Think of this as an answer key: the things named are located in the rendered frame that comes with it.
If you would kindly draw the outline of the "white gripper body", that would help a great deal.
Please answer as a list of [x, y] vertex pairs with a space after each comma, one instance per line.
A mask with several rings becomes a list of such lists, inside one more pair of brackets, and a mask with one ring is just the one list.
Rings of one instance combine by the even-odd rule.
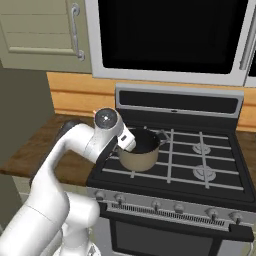
[[127, 151], [132, 151], [136, 147], [136, 140], [135, 136], [131, 131], [128, 131], [127, 133], [127, 146], [126, 150]]

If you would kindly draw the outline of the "tan cooking pot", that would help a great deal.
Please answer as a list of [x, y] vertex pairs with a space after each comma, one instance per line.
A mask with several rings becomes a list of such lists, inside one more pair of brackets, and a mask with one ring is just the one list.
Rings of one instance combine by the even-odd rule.
[[168, 142], [169, 136], [164, 130], [153, 132], [144, 128], [133, 128], [131, 133], [135, 136], [136, 146], [131, 152], [119, 148], [119, 161], [129, 171], [147, 171], [156, 164], [159, 148]]

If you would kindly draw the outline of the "black and silver stove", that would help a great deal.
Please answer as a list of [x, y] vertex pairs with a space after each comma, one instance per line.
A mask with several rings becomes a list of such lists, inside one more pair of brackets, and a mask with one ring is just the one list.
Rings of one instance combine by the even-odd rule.
[[235, 134], [243, 99], [238, 90], [117, 84], [115, 107], [126, 126], [164, 130], [169, 140], [145, 172], [127, 170], [112, 154], [92, 169], [89, 196], [103, 191], [98, 203], [117, 203], [115, 195], [123, 194], [119, 205], [148, 208], [159, 200], [159, 210], [172, 212], [180, 203], [183, 214], [207, 218], [206, 210], [215, 208], [215, 220], [229, 224], [236, 224], [231, 214], [240, 212], [239, 225], [250, 226], [254, 235], [243, 251], [256, 256], [256, 190]]

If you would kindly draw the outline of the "black oven door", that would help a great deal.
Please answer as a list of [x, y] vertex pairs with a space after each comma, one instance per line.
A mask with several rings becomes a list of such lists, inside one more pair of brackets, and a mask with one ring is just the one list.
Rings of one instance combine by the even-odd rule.
[[254, 236], [236, 225], [225, 232], [110, 214], [99, 219], [95, 239], [103, 256], [245, 256]]

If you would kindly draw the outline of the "olive cupboard door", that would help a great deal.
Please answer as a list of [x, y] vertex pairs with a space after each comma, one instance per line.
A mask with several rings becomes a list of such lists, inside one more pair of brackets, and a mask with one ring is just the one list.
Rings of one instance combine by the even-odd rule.
[[[72, 36], [71, 7], [75, 17], [80, 61]], [[54, 72], [91, 71], [84, 0], [0, 0], [0, 61], [5, 68]]]

